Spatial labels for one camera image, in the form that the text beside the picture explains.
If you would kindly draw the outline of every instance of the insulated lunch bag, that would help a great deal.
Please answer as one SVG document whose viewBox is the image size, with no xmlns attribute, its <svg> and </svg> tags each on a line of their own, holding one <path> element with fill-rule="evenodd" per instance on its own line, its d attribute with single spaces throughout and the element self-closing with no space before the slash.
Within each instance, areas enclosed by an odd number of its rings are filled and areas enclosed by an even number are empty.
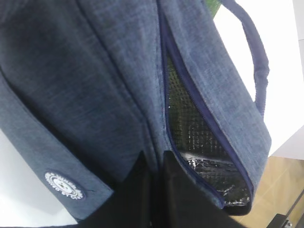
<svg viewBox="0 0 304 228">
<path fill-rule="evenodd" d="M 140 152 L 158 176 L 165 151 L 218 208 L 250 211 L 271 145 L 268 60 L 247 13 L 221 3 L 244 28 L 254 102 L 204 1 L 0 3 L 0 128 L 74 218 Z"/>
</svg>

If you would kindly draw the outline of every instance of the white logo patch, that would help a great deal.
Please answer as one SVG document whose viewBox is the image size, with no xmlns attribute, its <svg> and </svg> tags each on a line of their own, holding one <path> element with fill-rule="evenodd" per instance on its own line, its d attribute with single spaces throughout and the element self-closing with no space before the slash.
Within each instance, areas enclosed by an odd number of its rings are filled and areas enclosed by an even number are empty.
<svg viewBox="0 0 304 228">
<path fill-rule="evenodd" d="M 82 191 L 79 190 L 73 182 L 57 173 L 46 172 L 45 178 L 56 191 L 60 191 L 64 196 L 74 200 L 81 200 L 84 197 Z"/>
</svg>

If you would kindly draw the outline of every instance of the bag handle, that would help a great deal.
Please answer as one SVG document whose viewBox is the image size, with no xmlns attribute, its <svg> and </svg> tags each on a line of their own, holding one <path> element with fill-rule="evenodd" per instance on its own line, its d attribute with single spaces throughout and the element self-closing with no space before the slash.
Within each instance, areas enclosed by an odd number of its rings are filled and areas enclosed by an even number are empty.
<svg viewBox="0 0 304 228">
<path fill-rule="evenodd" d="M 256 85 L 255 103 L 258 111 L 262 117 L 264 117 L 269 61 L 262 40 L 250 16 L 235 0 L 219 1 L 242 22 L 254 65 L 254 80 Z"/>
</svg>

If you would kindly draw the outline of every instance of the navy zipper tape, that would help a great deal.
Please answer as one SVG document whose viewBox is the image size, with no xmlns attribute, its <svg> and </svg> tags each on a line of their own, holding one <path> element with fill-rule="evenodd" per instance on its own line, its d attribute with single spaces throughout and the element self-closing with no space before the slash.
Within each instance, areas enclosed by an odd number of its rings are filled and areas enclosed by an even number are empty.
<svg viewBox="0 0 304 228">
<path fill-rule="evenodd" d="M 194 105 L 202 115 L 202 118 L 205 120 L 206 124 L 210 127 L 211 131 L 215 135 L 216 139 L 220 142 L 222 147 L 225 149 L 225 151 L 228 153 L 230 156 L 231 160 L 235 164 L 236 168 L 238 171 L 241 173 L 243 176 L 249 190 L 250 194 L 250 207 L 252 206 L 252 199 L 253 199 L 253 184 L 248 176 L 247 171 L 245 170 L 243 164 L 239 160 L 237 154 L 235 153 L 234 149 L 230 145 L 229 141 L 227 140 L 226 136 L 224 133 L 221 131 L 219 128 L 217 122 L 215 121 L 213 115 L 211 114 L 210 110 L 206 106 L 205 101 L 201 97 L 199 90 L 197 89 L 196 85 L 194 84 L 193 80 L 191 79 L 185 64 L 183 62 L 183 59 L 181 57 L 181 54 L 177 48 L 177 45 L 175 43 L 173 34 L 169 28 L 168 22 L 166 21 L 166 18 L 164 18 L 165 21 L 165 29 L 164 31 L 166 32 L 165 36 L 165 44 L 168 49 L 168 52 L 172 58 L 172 61 L 176 67 L 176 70 L 180 76 L 180 79 L 185 86 L 189 96 L 191 97 Z"/>
<path fill-rule="evenodd" d="M 169 82 L 168 82 L 168 72 L 167 72 L 167 47 L 166 47 L 166 35 L 167 35 L 167 26 L 164 25 L 164 15 L 159 8 L 159 13 L 160 15 L 160 32 L 161 32 L 161 58 L 162 58 L 162 65 L 163 65 L 163 73 L 164 73 L 164 91 L 165 91 L 165 118 L 166 118 L 166 127 L 167 127 L 167 132 L 168 132 L 168 137 L 171 142 L 171 146 L 173 149 L 174 154 L 178 158 L 180 164 L 187 170 L 188 173 L 191 174 L 192 178 L 195 180 L 196 183 L 199 185 L 203 186 L 206 190 L 209 190 L 210 192 L 213 193 L 215 197 L 218 198 L 220 202 L 220 206 L 223 208 L 225 206 L 224 199 L 222 196 L 219 194 L 219 192 L 208 182 L 206 182 L 201 176 L 199 176 L 183 159 L 182 155 L 178 152 L 178 149 L 176 148 L 176 145 L 174 143 L 174 140 L 172 138 L 172 134 L 170 131 L 170 125 L 169 125 L 169 117 L 168 117 L 168 109 L 169 109 L 169 104 L 168 104 L 168 98 L 169 98 L 169 93 L 168 93 L 168 87 L 169 87 Z"/>
</svg>

